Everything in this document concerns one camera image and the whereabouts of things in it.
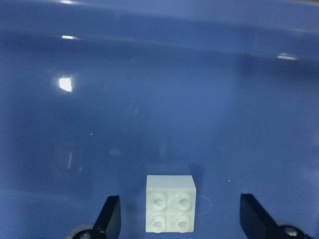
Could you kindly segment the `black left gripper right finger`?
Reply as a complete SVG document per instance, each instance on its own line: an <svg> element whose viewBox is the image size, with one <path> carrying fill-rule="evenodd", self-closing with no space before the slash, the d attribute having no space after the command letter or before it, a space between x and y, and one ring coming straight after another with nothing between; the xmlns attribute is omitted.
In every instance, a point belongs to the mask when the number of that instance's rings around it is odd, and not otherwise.
<svg viewBox="0 0 319 239"><path fill-rule="evenodd" d="M240 225L248 239L310 239L290 223L277 223L252 194L240 195Z"/></svg>

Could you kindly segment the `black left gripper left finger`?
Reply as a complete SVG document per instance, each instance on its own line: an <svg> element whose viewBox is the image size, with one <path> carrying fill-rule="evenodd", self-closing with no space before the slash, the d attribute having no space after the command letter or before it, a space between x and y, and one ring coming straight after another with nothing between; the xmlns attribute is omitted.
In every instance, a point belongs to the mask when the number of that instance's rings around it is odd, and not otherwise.
<svg viewBox="0 0 319 239"><path fill-rule="evenodd" d="M109 196L93 226L93 239L118 239L121 231L119 196Z"/></svg>

